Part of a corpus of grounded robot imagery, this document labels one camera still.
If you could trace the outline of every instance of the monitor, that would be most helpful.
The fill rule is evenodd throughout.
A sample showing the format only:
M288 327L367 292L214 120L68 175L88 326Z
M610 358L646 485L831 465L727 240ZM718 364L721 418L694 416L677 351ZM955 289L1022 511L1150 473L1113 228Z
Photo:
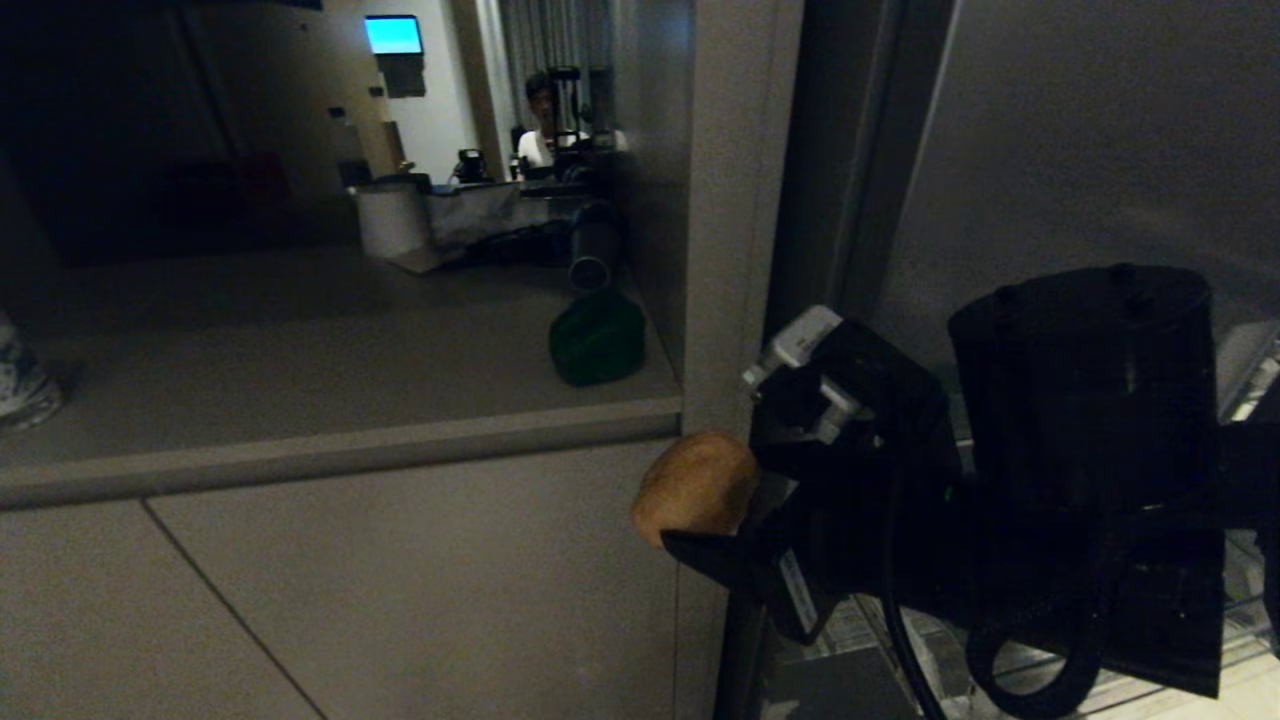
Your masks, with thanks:
M422 36L415 15L369 15L365 18L374 55L421 55Z

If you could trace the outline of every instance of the black cable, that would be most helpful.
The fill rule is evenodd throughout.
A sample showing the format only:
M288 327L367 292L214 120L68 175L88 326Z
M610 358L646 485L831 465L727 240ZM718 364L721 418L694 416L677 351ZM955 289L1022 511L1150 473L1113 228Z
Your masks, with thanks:
M888 637L893 641L893 652L897 655L897 664L906 674L906 682L915 693L916 702L927 720L947 720L937 696L929 687L928 678L920 667L920 660L911 647L911 638L906 634L906 625L902 623L902 609L897 605L897 596L893 593L893 546L897 537L897 515L901 511L902 491L906 484L906 473L902 470L904 461L908 461L905 452L897 452L893 460L893 480L890 484L888 507L884 511L884 541L882 543L881 557L881 609L884 614L884 626Z

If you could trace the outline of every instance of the cabinet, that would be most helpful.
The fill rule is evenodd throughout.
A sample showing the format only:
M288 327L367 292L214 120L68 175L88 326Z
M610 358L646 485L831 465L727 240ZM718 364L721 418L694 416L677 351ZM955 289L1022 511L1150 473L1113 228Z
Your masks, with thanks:
M0 717L319 720L138 502L0 515Z
M672 716L667 441L150 500L330 720Z

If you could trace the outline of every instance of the green bag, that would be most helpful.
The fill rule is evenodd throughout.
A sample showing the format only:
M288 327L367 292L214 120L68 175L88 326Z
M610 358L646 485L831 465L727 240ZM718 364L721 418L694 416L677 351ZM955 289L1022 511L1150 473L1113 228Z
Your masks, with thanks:
M644 365L644 313L614 290L588 295L552 323L550 350L572 386L620 380Z

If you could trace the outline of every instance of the shelf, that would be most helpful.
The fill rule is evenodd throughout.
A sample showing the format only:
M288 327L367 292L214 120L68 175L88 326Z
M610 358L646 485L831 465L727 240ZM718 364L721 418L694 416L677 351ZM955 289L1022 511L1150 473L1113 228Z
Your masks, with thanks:
M78 270L50 293L14 315L69 400L0 439L0 506L323 474L320 456L457 459L451 442L502 454L556 428L608 439L611 423L673 429L681 411L652 327L636 375L556 375L564 270L419 278L344 247Z

